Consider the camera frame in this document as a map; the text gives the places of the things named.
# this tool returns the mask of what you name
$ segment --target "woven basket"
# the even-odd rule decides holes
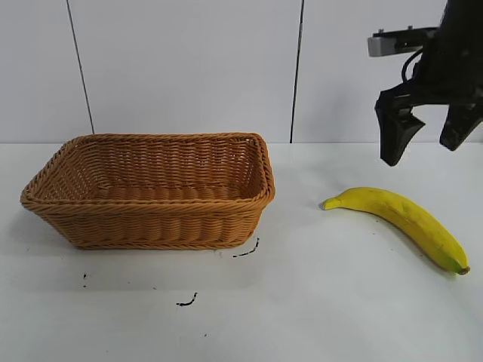
[[[99,134],[63,145],[21,203],[83,249],[220,249],[274,195],[257,134]]]

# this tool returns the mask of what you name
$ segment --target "white wall panel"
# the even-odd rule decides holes
[[[65,0],[2,0],[0,45],[0,142],[91,132]]]
[[[306,0],[297,90],[295,142],[374,142],[379,92],[401,82],[408,54],[370,58],[367,37],[386,31],[438,26],[445,0]],[[447,108],[414,114],[426,126],[415,141],[437,141]],[[483,141],[483,127],[471,140]]]
[[[71,0],[97,133],[290,136],[299,0]]]

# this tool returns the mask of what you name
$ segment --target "white tabletop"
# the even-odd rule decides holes
[[[481,360],[482,144],[412,144],[397,167],[372,144],[271,145],[275,200],[216,252],[72,247],[18,202],[59,146],[0,145],[1,361]],[[425,207],[472,271],[451,278],[387,222],[318,208],[353,186]]]

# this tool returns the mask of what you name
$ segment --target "robotic arm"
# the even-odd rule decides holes
[[[415,106],[447,104],[439,142],[454,151],[483,120],[483,0],[448,0],[439,28],[380,31],[368,39],[369,54],[385,57],[414,52],[402,67],[402,83],[383,90],[376,102],[380,157],[399,162],[425,124]],[[408,66],[418,56],[410,78]]]

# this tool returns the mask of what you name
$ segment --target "banana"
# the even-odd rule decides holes
[[[458,241],[430,213],[413,201],[382,189],[348,189],[321,204],[378,215],[401,229],[441,268],[459,275],[469,272],[468,260]]]

